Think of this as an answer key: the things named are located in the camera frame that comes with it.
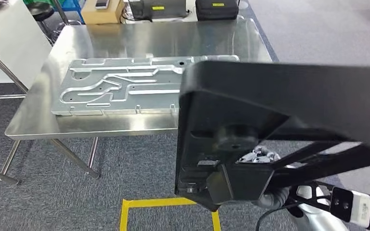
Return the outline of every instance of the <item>aluminum plate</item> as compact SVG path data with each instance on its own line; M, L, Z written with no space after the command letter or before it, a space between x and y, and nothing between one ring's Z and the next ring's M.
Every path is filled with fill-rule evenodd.
M79 59L71 62L52 113L60 116L178 113L184 69L236 55Z

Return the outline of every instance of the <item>stainless steel table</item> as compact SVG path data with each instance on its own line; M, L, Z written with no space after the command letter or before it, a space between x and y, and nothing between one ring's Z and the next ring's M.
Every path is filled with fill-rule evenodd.
M188 23L66 26L5 134L14 140L155 134L177 129L174 115L55 116L51 105L74 59L235 54L242 62L271 62L252 19ZM86 171L63 144L56 146Z

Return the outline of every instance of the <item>black cable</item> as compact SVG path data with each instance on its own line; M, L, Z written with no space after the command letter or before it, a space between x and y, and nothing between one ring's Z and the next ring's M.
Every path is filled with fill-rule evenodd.
M263 214L260 216L259 220L257 220L257 223L256 223L256 231L259 231L259 229L260 229L260 224L262 223L263 219L265 219L269 214L272 214L272 213L274 213L274 212L276 212L276 211L279 211L279 210L282 210L282 209L285 209L285 208L292 208L292 207L296 207L296 206L301 205L301 204L302 204L302 202L297 202L297 203L294 203L294 204L290 204L290 205L282 206L282 207L277 208L277 209L269 210L269 211L267 211L267 212L263 213Z
M318 199L328 199L328 200L331 200L331 195L324 195L324 196L318 196L315 198L316 200ZM296 207L296 206L299 206L301 204L304 204L304 202L296 202L294 204L290 204L290 205L285 205L285 206L282 206L280 208L276 208L276 209L272 209L272 210L269 210L265 213L263 213L259 219L257 220L257 223L256 223L256 231L259 231L260 229L260 224L262 223L263 219L266 218L269 214L272 214L276 211L279 211L279 210L282 210L282 209L285 209L285 208L292 208L292 207Z

